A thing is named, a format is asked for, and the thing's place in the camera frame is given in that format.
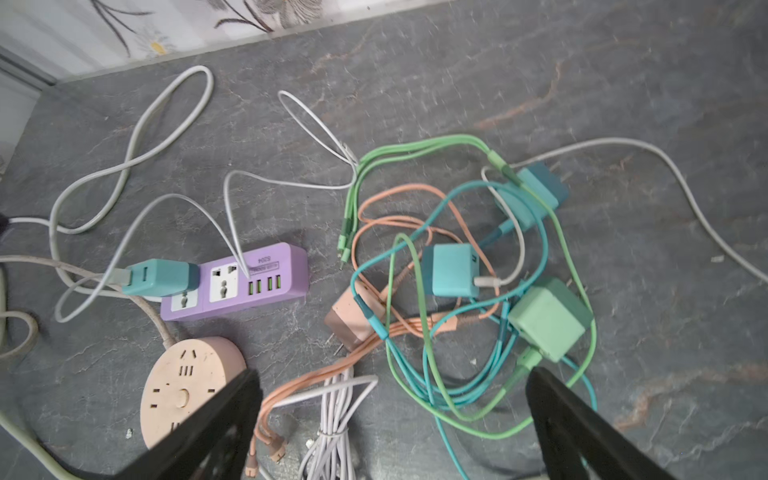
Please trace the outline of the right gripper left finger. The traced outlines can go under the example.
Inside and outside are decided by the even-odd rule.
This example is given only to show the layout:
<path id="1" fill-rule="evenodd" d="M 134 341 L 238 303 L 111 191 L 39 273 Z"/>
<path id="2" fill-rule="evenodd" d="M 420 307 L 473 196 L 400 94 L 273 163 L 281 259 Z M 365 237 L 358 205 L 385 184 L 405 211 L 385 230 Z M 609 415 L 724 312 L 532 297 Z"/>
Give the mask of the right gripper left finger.
<path id="1" fill-rule="evenodd" d="M 246 369 L 116 479 L 239 479 L 243 475 L 263 391 Z"/>

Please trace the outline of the teal charger with white cable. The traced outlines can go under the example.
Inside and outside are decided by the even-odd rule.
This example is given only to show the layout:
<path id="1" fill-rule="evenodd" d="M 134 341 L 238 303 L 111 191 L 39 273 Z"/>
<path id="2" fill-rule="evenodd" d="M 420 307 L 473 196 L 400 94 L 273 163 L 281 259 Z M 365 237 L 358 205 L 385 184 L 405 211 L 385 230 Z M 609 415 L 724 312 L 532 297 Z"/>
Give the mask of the teal charger with white cable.
<path id="1" fill-rule="evenodd" d="M 309 107 L 307 107 L 301 100 L 299 100 L 298 97 L 285 90 L 279 91 L 278 97 L 282 105 L 286 105 L 289 100 L 295 102 L 307 113 L 311 119 L 313 119 L 319 125 L 319 127 L 336 145 L 334 148 L 327 147 L 326 149 L 351 167 L 352 177 L 347 183 L 342 185 L 315 185 L 309 183 L 268 179 L 254 173 L 241 170 L 235 170 L 227 173 L 223 183 L 223 198 L 225 201 L 225 212 L 230 228 L 230 233 L 225 234 L 219 223 L 215 223 L 214 227 L 217 229 L 219 234 L 222 235 L 222 238 L 225 240 L 226 245 L 235 258 L 234 275 L 237 278 L 241 276 L 248 278 L 250 273 L 245 265 L 244 252 L 238 239 L 230 202 L 230 183 L 235 176 L 246 176 L 272 185 L 315 190 L 342 190 L 344 188 L 351 188 L 354 182 L 358 179 L 360 173 L 360 161 L 357 159 L 357 157 L 352 153 L 346 144 L 338 140 L 338 138 Z M 188 262 L 165 259 L 150 259 L 131 265 L 127 268 L 119 268 L 117 266 L 118 261 L 121 259 L 129 240 L 137 230 L 139 224 L 151 212 L 152 209 L 154 209 L 161 202 L 170 199 L 179 199 L 190 203 L 198 210 L 203 209 L 202 206 L 200 206 L 191 198 L 180 194 L 166 194 L 153 200 L 141 211 L 141 213 L 129 227 L 106 271 L 100 275 L 83 274 L 79 281 L 68 286 L 68 290 L 62 295 L 55 307 L 55 319 L 57 322 L 66 323 L 74 319 L 77 315 L 88 308 L 94 302 L 96 297 L 99 296 L 101 292 L 108 286 L 116 285 L 121 294 L 129 297 L 150 298 L 164 298 L 177 294 L 184 294 L 188 291 L 196 289 L 199 286 L 200 267 Z M 88 281 L 94 281 L 96 286 L 89 293 L 87 299 L 71 313 L 63 313 L 62 307 L 71 292 L 79 289 L 83 283 Z"/>

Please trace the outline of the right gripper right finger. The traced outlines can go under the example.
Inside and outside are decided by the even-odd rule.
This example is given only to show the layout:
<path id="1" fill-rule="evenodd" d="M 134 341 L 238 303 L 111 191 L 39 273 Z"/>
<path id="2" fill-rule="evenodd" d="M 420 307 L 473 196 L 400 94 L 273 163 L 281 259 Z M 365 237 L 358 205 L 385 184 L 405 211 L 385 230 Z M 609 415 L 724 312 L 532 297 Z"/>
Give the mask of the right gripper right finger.
<path id="1" fill-rule="evenodd" d="M 673 479 L 550 371 L 534 368 L 525 392 L 549 478 Z"/>

